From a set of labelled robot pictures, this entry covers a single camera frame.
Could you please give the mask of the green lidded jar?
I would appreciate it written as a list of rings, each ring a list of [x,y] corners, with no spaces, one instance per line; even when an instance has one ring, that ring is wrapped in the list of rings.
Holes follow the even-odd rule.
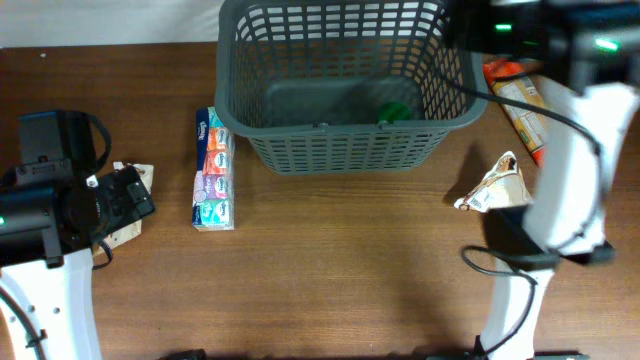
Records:
[[[378,124],[393,124],[397,121],[412,119],[411,109],[402,102],[387,102],[381,105],[377,112]]]

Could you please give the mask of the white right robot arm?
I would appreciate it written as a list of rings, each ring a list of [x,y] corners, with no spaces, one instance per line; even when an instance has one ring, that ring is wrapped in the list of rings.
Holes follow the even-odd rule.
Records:
[[[591,265],[614,253],[606,199],[639,108],[635,1],[455,1],[448,44],[537,60],[552,120],[534,201],[483,218],[481,252],[495,260],[488,321],[476,359],[530,359],[538,314],[558,263]]]

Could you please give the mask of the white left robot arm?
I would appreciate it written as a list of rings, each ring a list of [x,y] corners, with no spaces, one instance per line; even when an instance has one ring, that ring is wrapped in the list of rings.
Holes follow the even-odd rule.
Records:
[[[151,215],[132,166],[100,173],[112,140],[93,115],[52,110],[19,119],[20,164],[1,177],[1,314],[18,359],[99,359],[93,253]]]

